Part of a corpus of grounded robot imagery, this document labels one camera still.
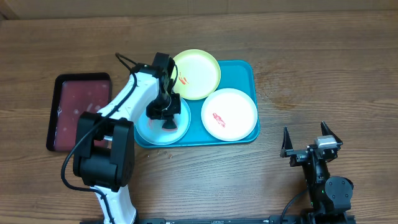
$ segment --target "cable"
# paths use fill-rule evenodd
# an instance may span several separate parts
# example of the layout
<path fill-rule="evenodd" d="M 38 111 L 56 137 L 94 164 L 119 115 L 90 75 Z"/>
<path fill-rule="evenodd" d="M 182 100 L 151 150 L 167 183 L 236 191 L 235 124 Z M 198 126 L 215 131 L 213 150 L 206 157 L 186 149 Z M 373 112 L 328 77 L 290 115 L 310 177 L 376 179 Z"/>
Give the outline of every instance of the cable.
<path fill-rule="evenodd" d="M 301 197 L 303 194 L 305 194 L 307 192 L 308 189 L 303 190 L 302 192 L 298 193 L 296 196 L 294 196 L 294 198 L 286 205 L 286 207 L 284 208 L 284 211 L 282 212 L 282 214 L 280 215 L 280 224 L 283 224 L 284 222 L 284 217 L 285 217 L 285 213 L 287 211 L 287 209 L 299 198 Z"/>
<path fill-rule="evenodd" d="M 131 68 L 129 68 L 129 66 L 124 63 L 118 56 L 125 58 L 125 56 L 120 55 L 119 53 L 115 54 L 116 57 L 123 63 L 124 66 L 126 66 L 130 71 Z M 82 191 L 82 192 L 94 192 L 97 193 L 99 195 L 101 195 L 101 199 L 104 200 L 105 203 L 105 207 L 106 207 L 106 213 L 108 214 L 109 217 L 109 222 L 111 222 L 112 224 L 115 224 L 114 222 L 114 218 L 112 217 L 111 214 L 111 210 L 109 208 L 109 203 L 108 203 L 108 199 L 106 198 L 106 195 L 98 190 L 98 189 L 89 189 L 89 188 L 84 188 L 84 187 L 76 187 L 73 186 L 71 184 L 69 184 L 69 182 L 66 180 L 65 178 L 65 170 L 67 168 L 68 162 L 71 158 L 71 156 L 75 153 L 77 147 L 82 144 L 82 142 L 91 134 L 93 134 L 93 132 L 95 132 L 98 127 L 100 127 L 108 118 L 110 118 L 112 116 L 112 114 L 114 114 L 115 112 L 117 112 L 117 110 L 123 105 L 124 102 L 126 102 L 126 100 L 131 96 L 131 94 L 133 93 L 133 91 L 136 89 L 137 87 L 137 77 L 135 73 L 131 73 L 132 76 L 134 77 L 134 84 L 131 88 L 131 90 L 127 93 L 127 95 L 111 110 L 111 112 L 109 112 L 100 122 L 96 123 L 75 145 L 75 147 L 73 147 L 73 149 L 69 152 L 69 155 L 65 158 L 63 164 L 62 164 L 62 168 L 61 168 L 61 179 L 62 182 L 65 184 L 65 186 L 67 186 L 69 189 L 72 190 L 77 190 L 77 191 Z"/>
<path fill-rule="evenodd" d="M 177 67 L 176 63 L 174 64 L 174 67 L 175 67 L 175 79 L 174 79 L 174 82 L 173 82 L 173 87 L 175 86 L 175 84 L 177 82 L 177 78 L 178 78 L 178 67 Z"/>
<path fill-rule="evenodd" d="M 134 65 L 137 65 L 137 63 L 136 63 L 135 61 L 133 61 L 133 60 L 127 58 L 127 57 L 124 56 L 124 55 L 121 55 L 121 54 L 119 54 L 119 53 L 115 53 L 115 56 L 116 56 L 116 57 L 119 59 L 119 61 L 120 61 L 124 66 L 126 66 L 127 68 L 129 68 L 129 66 L 126 65 L 126 63 L 124 63 L 120 58 L 126 59 L 127 61 L 133 63 Z"/>

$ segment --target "yellow plate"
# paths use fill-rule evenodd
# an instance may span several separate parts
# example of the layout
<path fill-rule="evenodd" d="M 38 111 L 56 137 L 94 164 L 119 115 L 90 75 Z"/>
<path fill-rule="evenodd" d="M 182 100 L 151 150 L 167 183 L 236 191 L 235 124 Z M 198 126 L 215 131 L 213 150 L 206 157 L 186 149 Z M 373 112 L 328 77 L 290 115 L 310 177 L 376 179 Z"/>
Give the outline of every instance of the yellow plate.
<path fill-rule="evenodd" d="M 200 100 L 213 93 L 221 80 L 221 69 L 211 54 L 197 49 L 185 50 L 174 57 L 178 78 L 174 92 L 188 100 Z"/>

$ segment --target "plate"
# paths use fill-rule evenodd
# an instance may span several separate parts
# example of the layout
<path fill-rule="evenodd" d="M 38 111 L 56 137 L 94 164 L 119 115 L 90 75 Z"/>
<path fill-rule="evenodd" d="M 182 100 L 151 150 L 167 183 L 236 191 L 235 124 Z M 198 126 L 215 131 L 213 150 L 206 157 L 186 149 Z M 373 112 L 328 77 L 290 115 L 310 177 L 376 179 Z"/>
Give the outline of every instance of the plate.
<path fill-rule="evenodd" d="M 217 60 L 203 50 L 186 50 L 174 58 L 178 78 L 174 92 L 188 100 L 200 100 L 213 93 L 221 80 L 221 69 Z M 177 72 L 174 68 L 172 78 Z"/>
<path fill-rule="evenodd" d="M 257 108 L 244 92 L 224 88 L 203 103 L 201 120 L 206 130 L 223 141 L 238 141 L 250 134 L 257 123 Z"/>
<path fill-rule="evenodd" d="M 176 130 L 162 129 L 164 120 L 151 120 L 146 116 L 146 111 L 139 117 L 135 124 L 138 134 L 147 142 L 158 146 L 172 144 L 180 140 L 191 123 L 191 111 L 187 102 L 181 99 L 181 113 L 175 114 L 173 121 L 177 125 Z"/>

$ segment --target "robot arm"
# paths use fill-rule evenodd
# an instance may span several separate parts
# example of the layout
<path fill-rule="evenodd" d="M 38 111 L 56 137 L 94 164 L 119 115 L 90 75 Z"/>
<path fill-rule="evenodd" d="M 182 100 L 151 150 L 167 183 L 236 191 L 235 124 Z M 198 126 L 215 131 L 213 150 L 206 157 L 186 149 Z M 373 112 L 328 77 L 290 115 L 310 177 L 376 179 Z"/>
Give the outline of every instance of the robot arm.
<path fill-rule="evenodd" d="M 150 102 L 154 101 L 159 93 L 159 79 L 153 77 L 151 74 L 138 72 L 137 87 L 132 95 L 123 103 L 119 111 L 112 114 L 111 119 L 119 120 L 126 118 L 128 121 L 135 123 L 140 115 L 145 111 Z M 130 79 L 127 85 L 120 91 L 115 99 L 100 109 L 98 113 L 103 116 L 107 115 L 131 90 L 134 84 L 133 75 L 130 75 Z"/>
<path fill-rule="evenodd" d="M 127 186 L 134 168 L 134 122 L 146 111 L 150 119 L 165 120 L 164 128 L 173 128 L 174 114 L 181 111 L 180 95 L 172 92 L 174 66 L 170 56 L 162 53 L 156 54 L 152 65 L 138 63 L 131 69 L 127 85 L 109 105 L 97 114 L 84 112 L 79 118 L 76 142 L 102 122 L 96 132 L 84 138 L 76 148 L 73 173 L 81 177 L 85 185 L 105 194 L 113 220 L 109 218 L 103 198 L 96 194 L 103 209 L 104 224 L 111 221 L 132 224 L 136 220 L 137 212 Z M 128 96 L 135 80 L 136 87 Z M 122 101 L 124 103 L 117 112 L 107 118 Z M 94 145 L 94 140 L 103 139 L 112 140 L 112 149 Z"/>
<path fill-rule="evenodd" d="M 330 177 L 326 165 L 337 158 L 343 142 L 324 121 L 321 129 L 322 136 L 317 137 L 314 144 L 308 145 L 306 150 L 293 150 L 289 132 L 284 128 L 280 156 L 290 157 L 291 167 L 303 167 L 312 204 L 311 209 L 302 211 L 301 223 L 355 223 L 353 217 L 346 215 L 346 211 L 351 209 L 354 184 L 344 177 Z"/>

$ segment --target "wood grain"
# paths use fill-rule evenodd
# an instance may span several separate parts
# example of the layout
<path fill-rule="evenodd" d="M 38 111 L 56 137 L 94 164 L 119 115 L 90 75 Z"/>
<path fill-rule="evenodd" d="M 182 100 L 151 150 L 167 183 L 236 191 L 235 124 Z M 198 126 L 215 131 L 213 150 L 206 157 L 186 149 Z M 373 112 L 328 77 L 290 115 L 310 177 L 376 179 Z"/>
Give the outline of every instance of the wood grain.
<path fill-rule="evenodd" d="M 394 223 L 397 23 L 397 11 L 1 21 L 0 223 L 101 217 L 93 194 L 62 185 L 66 155 L 45 148 L 57 75 L 108 72 L 116 95 L 127 71 L 115 52 L 151 63 L 156 52 L 193 48 L 252 65 L 261 133 L 233 146 L 136 146 L 129 189 L 141 217 L 279 214 L 305 187 L 301 168 L 279 158 L 282 129 L 305 147 L 325 120 L 344 141 L 329 171 L 355 184 L 349 213 L 358 223 Z M 70 167 L 67 178 L 82 185 Z M 306 207 L 307 197 L 289 212 Z"/>
<path fill-rule="evenodd" d="M 0 0 L 9 19 L 397 9 L 395 0 Z"/>

